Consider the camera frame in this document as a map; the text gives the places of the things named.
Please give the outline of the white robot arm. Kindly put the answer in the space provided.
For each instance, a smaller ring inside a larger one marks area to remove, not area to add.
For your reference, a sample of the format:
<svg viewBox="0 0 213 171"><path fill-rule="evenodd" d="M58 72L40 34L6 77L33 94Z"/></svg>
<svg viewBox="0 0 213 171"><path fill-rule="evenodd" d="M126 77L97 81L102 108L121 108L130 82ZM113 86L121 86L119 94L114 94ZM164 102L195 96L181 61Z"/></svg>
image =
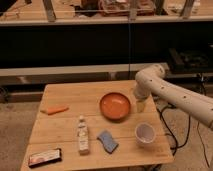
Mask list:
<svg viewBox="0 0 213 171"><path fill-rule="evenodd" d="M164 80L165 69L160 64L148 66L135 75L134 95L147 99L154 93L180 108L213 131L213 98L171 84Z"/></svg>

